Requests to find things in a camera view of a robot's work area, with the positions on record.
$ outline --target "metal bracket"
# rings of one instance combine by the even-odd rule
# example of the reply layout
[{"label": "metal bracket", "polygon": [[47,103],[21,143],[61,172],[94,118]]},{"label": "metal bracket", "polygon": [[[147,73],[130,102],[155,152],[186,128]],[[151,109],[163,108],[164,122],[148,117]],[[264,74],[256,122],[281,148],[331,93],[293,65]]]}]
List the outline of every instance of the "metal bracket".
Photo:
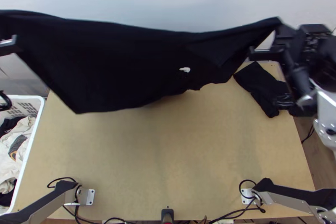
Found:
[{"label": "metal bracket", "polygon": [[93,204],[95,198],[94,189],[78,188],[76,192],[78,203],[67,203],[66,206],[90,206]]},{"label": "metal bracket", "polygon": [[[242,188],[241,189],[241,193],[244,194],[246,197],[252,197],[252,188]],[[250,202],[252,201],[253,199],[246,199],[243,197],[243,195],[241,195],[241,202],[244,204],[244,205],[248,205],[250,204]]]},{"label": "metal bracket", "polygon": [[13,35],[11,39],[1,40],[0,39],[0,57],[9,55],[11,53],[20,53],[22,49],[16,44],[17,35]]}]

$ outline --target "tabletop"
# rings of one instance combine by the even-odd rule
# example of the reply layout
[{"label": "tabletop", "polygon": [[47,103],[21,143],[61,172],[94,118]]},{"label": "tabletop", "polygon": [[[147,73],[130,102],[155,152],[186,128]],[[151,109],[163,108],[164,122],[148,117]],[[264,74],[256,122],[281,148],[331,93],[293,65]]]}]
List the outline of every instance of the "tabletop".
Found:
[{"label": "tabletop", "polygon": [[[261,65],[279,78],[276,63]],[[79,210],[94,220],[160,220],[167,206],[177,220],[215,219],[245,208],[244,179],[314,190],[293,118],[287,111],[268,118],[233,78],[108,113],[76,115],[51,92],[13,210],[50,192],[46,185],[59,177],[96,190],[93,205]],[[264,208],[241,218],[306,215]],[[72,216],[60,208],[51,218]]]}]

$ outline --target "black garment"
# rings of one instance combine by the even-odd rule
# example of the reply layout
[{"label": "black garment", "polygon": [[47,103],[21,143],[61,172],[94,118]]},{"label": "black garment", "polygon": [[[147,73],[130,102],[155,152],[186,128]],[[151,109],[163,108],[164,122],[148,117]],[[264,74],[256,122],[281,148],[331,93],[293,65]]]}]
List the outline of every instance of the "black garment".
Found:
[{"label": "black garment", "polygon": [[0,126],[0,137],[9,133],[11,129],[13,129],[17,125],[18,121],[23,118],[24,116],[15,117],[13,119],[4,119],[3,124],[1,124]]},{"label": "black garment", "polygon": [[14,189],[16,186],[16,180],[13,181],[14,188],[9,193],[0,193],[0,206],[10,206],[13,198]]},{"label": "black garment", "polygon": [[292,116],[313,116],[314,107],[305,106],[302,110],[297,106],[285,82],[276,80],[270,73],[253,62],[234,74],[234,79],[258,102],[269,117],[275,117],[279,110],[286,109]]},{"label": "black garment", "polygon": [[[136,108],[208,83],[224,83],[281,22],[270,18],[190,33],[0,11],[0,34],[76,113]],[[189,67],[189,73],[180,68]]]}]

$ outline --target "white laundry basket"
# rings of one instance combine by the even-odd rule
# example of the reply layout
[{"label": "white laundry basket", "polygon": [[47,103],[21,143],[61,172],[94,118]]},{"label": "white laundry basket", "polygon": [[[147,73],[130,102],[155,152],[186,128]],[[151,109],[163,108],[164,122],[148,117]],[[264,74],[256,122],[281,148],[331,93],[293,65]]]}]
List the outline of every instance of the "white laundry basket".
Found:
[{"label": "white laundry basket", "polygon": [[[41,118],[41,114],[45,105],[45,99],[41,96],[32,96],[32,95],[8,95],[10,100],[12,101],[12,107],[11,109],[7,111],[1,111],[0,112],[0,125],[3,123],[3,120],[8,118],[14,118],[18,116],[28,116],[32,115],[36,117],[36,121],[34,123],[34,127],[29,139],[29,143],[27,146],[26,154],[24,156],[24,160],[22,162],[21,171],[19,174],[19,177],[16,181],[16,186],[14,189],[14,194],[12,198],[12,202],[10,204],[10,207],[7,208],[0,208],[0,215],[4,213],[10,213],[14,207],[14,203],[16,200],[16,196],[18,194],[18,189],[21,184],[22,176],[24,174],[24,169],[26,167],[26,163],[29,157],[30,149],[32,148],[32,144],[34,141],[35,133],[37,126],[39,125],[39,120]],[[5,101],[0,98],[0,105],[4,105]]]}]

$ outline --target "black cable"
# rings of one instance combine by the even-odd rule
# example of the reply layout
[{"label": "black cable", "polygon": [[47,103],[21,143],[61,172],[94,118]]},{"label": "black cable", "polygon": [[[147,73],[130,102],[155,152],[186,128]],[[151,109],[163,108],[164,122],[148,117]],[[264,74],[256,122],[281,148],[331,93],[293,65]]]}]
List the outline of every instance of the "black cable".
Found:
[{"label": "black cable", "polygon": [[304,224],[307,224],[302,218],[298,217]]},{"label": "black cable", "polygon": [[[50,186],[53,182],[56,182],[56,181],[59,181],[59,180],[63,180],[63,179],[70,179],[72,180],[73,182],[77,183],[77,181],[71,177],[62,177],[62,178],[58,178],[58,179],[54,179],[52,182],[50,182],[48,185],[47,185],[47,188],[55,188],[54,186]],[[93,222],[93,221],[89,221],[89,220],[86,220],[86,219],[83,219],[81,217],[78,216],[78,210],[79,210],[79,205],[77,205],[75,207],[75,213],[72,213],[69,209],[67,209],[64,205],[63,205],[63,208],[69,213],[71,214],[73,217],[75,217],[75,221],[77,224],[81,224],[79,221],[84,221],[86,223],[89,223],[89,224],[101,224],[101,223],[97,223],[97,222]],[[104,224],[107,224],[110,220],[119,220],[121,221],[122,223],[118,223],[118,224],[135,224],[133,222],[130,222],[130,221],[125,221],[124,219],[121,219],[121,218],[117,218],[117,217],[112,217],[112,218],[109,218],[107,221],[104,222]]]},{"label": "black cable", "polygon": [[[219,218],[217,218],[217,219],[214,219],[214,220],[210,221],[209,224],[213,224],[213,223],[215,223],[216,221],[225,220],[225,219],[236,219],[236,218],[242,216],[246,211],[259,210],[260,212],[265,213],[265,212],[266,212],[265,209],[262,209],[262,208],[260,208],[260,207],[258,207],[258,206],[257,206],[256,208],[249,208],[250,205],[252,205],[252,203],[253,203],[255,200],[256,200],[256,198],[254,198],[253,200],[251,200],[251,202],[247,205],[247,207],[246,207],[245,209],[239,209],[239,210],[235,210],[235,211],[233,211],[233,212],[230,212],[230,213],[228,213],[228,214],[226,214],[226,215],[223,215],[222,217],[219,217]],[[238,215],[236,215],[236,216],[231,216],[231,217],[229,217],[230,215],[232,215],[232,214],[234,214],[234,213],[239,213],[239,212],[241,212],[241,213],[238,214]]]},{"label": "black cable", "polygon": [[12,107],[12,101],[10,98],[3,93],[3,90],[0,90],[0,97],[5,100],[6,104],[5,105],[0,105],[0,111],[6,111]]},{"label": "black cable", "polygon": [[[233,212],[227,213],[226,215],[223,215],[222,217],[219,217],[219,218],[217,218],[217,219],[214,219],[214,220],[210,221],[209,224],[213,224],[213,223],[215,223],[215,222],[217,222],[217,221],[225,220],[225,219],[236,219],[236,218],[242,216],[246,211],[259,210],[259,211],[262,212],[262,213],[266,213],[266,210],[260,208],[258,205],[256,205],[256,208],[249,208],[249,207],[252,205],[252,203],[253,203],[257,198],[256,198],[256,197],[247,197],[247,196],[245,196],[244,194],[242,194],[242,184],[243,184],[244,182],[252,182],[252,183],[255,184],[255,185],[256,185],[256,183],[255,183],[254,181],[250,180],[250,179],[245,179],[245,180],[243,180],[242,182],[239,183],[239,193],[240,193],[244,198],[246,198],[246,199],[252,199],[252,200],[250,201],[250,203],[247,205],[247,207],[244,208],[244,209],[239,209],[239,210],[235,210],[235,211],[233,211]],[[231,217],[229,217],[230,215],[232,215],[232,214],[234,214],[234,213],[239,213],[239,212],[241,212],[241,213],[238,214],[238,215],[236,215],[236,216],[231,216]]]},{"label": "black cable", "polygon": [[315,131],[315,130],[314,130],[314,126],[312,125],[312,126],[310,127],[309,132],[308,132],[308,135],[306,136],[305,139],[303,139],[303,140],[301,141],[301,144],[303,144],[303,143],[305,142],[305,140],[307,140],[309,137],[311,137],[311,136],[313,135],[314,131]]}]

